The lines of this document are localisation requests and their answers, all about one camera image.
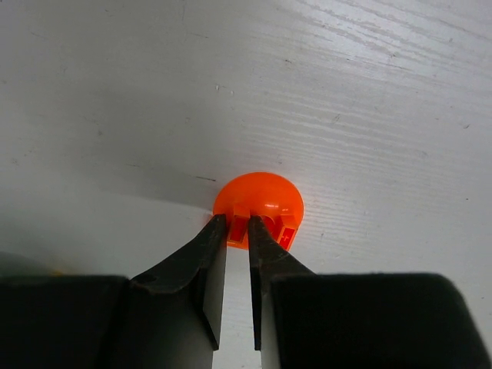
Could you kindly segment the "orange round lego piece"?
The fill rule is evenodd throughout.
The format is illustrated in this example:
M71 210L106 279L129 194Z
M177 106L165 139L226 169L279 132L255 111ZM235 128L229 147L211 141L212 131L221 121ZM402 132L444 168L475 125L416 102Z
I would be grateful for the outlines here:
M304 217L304 202L288 179L270 172L252 172L220 190L213 214L226 216L229 247L248 249L248 221L259 216L272 238L289 250Z

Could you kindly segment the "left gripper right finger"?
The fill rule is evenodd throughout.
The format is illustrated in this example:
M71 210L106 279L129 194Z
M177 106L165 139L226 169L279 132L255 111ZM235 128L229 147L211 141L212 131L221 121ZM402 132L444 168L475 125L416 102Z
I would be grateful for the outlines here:
M248 223L254 347L264 368L489 368L455 285L439 274L316 274Z

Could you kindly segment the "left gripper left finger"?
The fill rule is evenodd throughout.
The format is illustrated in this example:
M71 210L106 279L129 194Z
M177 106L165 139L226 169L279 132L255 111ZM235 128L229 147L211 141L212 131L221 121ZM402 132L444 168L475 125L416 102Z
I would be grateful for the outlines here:
M227 225L133 278L1 279L3 368L210 368L221 336Z

